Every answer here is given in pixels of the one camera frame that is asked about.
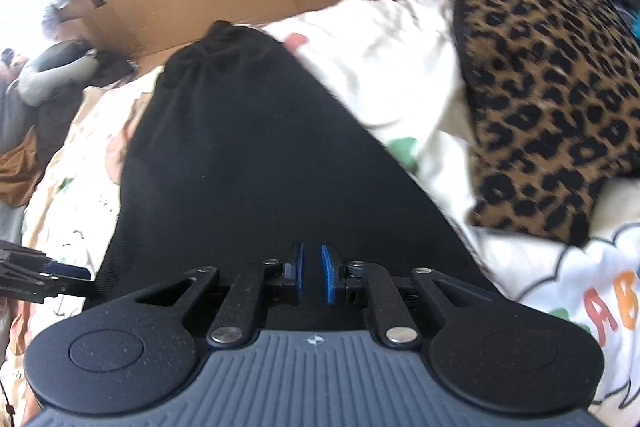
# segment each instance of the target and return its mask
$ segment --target leopard print pillow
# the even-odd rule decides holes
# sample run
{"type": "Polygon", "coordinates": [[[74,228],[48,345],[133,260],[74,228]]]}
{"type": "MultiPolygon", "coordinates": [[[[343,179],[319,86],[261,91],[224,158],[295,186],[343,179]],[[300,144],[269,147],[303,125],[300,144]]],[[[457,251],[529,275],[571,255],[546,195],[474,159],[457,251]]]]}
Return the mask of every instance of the leopard print pillow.
{"type": "Polygon", "coordinates": [[[459,0],[478,139],[474,225],[580,245],[602,184],[640,165],[640,50],[604,0],[459,0]]]}

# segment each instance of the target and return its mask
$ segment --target bed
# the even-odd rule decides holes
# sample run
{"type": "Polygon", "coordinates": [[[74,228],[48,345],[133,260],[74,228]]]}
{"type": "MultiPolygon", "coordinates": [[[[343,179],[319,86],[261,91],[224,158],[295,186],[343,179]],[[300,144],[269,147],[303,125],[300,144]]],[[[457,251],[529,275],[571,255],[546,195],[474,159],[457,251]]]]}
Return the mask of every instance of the bed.
{"type": "MultiPolygon", "coordinates": [[[[466,214],[475,203],[470,178],[474,133],[451,34],[451,3],[296,2],[277,9],[271,6],[260,17],[251,12],[263,3],[256,0],[246,8],[249,16],[229,18],[251,22],[286,44],[430,195],[476,263],[508,298],[573,321],[596,338],[606,368],[591,411],[607,425],[634,427],[640,420],[640,328],[635,320],[640,289],[640,182],[619,178],[607,183],[591,219],[590,240],[582,248],[468,226],[466,214]]],[[[131,21],[124,29],[115,23],[110,32],[96,34],[92,25],[104,20],[105,13],[122,16],[123,6],[116,0],[107,10],[88,17],[85,29],[102,42],[122,46],[121,51],[139,50],[142,44],[147,51],[140,57],[143,74],[117,89],[85,91],[66,143],[47,168],[25,214],[25,246],[45,251],[62,263],[87,267],[92,275],[118,217],[118,180],[127,143],[153,93],[161,64],[176,46],[197,38],[201,26],[220,17],[221,10],[222,15],[229,13],[214,6],[206,22],[190,29],[191,38],[183,32],[161,44],[157,35],[149,36],[149,26],[143,27],[140,16],[135,31],[129,32],[133,37],[126,42],[118,44],[116,35],[130,30],[131,21]]],[[[141,9],[140,4],[131,6],[141,9]]],[[[146,22],[166,28],[177,16],[149,9],[146,22]]],[[[47,299],[43,305],[14,306],[0,378],[18,423],[35,411],[22,370],[26,344],[52,323],[79,313],[81,307],[82,299],[70,296],[47,299]]]]}

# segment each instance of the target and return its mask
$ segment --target black pants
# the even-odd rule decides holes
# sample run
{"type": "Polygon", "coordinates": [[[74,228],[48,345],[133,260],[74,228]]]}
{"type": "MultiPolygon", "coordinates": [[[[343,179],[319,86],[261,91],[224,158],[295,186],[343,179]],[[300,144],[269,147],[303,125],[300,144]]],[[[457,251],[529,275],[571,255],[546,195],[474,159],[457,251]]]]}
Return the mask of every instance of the black pants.
{"type": "Polygon", "coordinates": [[[320,248],[429,266],[491,288],[431,200],[348,111],[267,35],[217,22],[177,52],[134,135],[95,303],[196,266],[224,277],[305,243],[305,305],[271,325],[347,327],[321,305],[320,248]]]}

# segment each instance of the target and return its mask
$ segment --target white bedsheet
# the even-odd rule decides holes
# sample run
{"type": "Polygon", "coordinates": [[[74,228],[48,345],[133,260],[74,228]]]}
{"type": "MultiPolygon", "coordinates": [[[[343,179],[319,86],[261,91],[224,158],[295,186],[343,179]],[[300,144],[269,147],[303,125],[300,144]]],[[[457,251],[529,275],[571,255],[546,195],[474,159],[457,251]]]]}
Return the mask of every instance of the white bedsheet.
{"type": "MultiPolygon", "coordinates": [[[[292,33],[307,37],[295,51],[302,64],[414,174],[505,295],[583,325],[599,340],[606,370],[592,411],[608,425],[634,427],[640,421],[640,183],[609,182],[593,216],[593,238],[582,249],[466,227],[474,204],[473,135],[449,23],[443,0],[345,0],[263,29],[282,41],[292,33]]],[[[27,246],[98,268],[119,209],[104,153],[157,74],[106,93],[76,119],[28,207],[27,246]],[[73,181],[58,190],[65,179],[73,181]]],[[[31,332],[80,306],[76,298],[47,299],[31,317],[31,332]]]]}

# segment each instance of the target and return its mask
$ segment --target black cable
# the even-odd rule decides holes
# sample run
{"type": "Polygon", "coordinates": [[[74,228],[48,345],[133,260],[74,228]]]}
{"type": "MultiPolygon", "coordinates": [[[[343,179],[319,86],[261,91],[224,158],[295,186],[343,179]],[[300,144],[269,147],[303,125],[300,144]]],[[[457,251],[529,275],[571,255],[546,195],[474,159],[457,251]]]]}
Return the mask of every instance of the black cable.
{"type": "Polygon", "coordinates": [[[4,390],[4,385],[2,385],[2,381],[0,380],[0,388],[2,388],[2,394],[4,394],[4,399],[6,400],[6,411],[9,415],[9,422],[11,422],[11,427],[15,427],[14,423],[14,415],[15,409],[14,406],[9,403],[9,397],[6,395],[6,391],[4,390]]]}

